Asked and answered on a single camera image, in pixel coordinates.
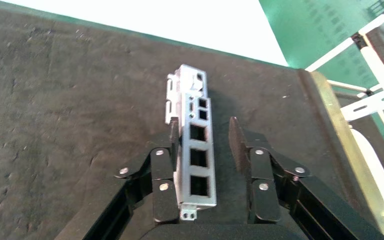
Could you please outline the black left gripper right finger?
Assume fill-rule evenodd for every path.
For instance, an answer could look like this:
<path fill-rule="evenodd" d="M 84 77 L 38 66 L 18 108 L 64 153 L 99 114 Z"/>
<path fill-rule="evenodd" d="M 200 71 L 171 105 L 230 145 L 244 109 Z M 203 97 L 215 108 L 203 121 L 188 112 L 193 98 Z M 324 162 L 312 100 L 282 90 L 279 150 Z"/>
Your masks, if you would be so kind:
<path fill-rule="evenodd" d="M 250 224 L 275 225 L 285 208 L 311 240 L 384 239 L 306 166 L 276 152 L 263 134 L 243 129 L 236 117 L 228 131 L 236 169 L 246 180 Z"/>

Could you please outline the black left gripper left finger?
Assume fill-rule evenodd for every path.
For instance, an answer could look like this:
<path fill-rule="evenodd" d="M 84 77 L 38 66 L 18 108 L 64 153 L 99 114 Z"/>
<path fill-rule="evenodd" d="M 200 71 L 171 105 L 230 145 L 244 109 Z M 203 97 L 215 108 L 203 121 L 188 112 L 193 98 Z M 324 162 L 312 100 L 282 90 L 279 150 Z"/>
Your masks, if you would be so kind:
<path fill-rule="evenodd" d="M 91 221 L 81 240 L 114 240 L 120 237 L 133 217 L 137 204 L 152 195 L 152 217 L 157 226 L 175 225 L 180 212 L 174 186 L 174 161 L 179 146 L 179 119 L 171 117 L 168 130 L 147 144 L 144 153 L 116 176 L 115 191 L 96 211 L 86 210 Z"/>

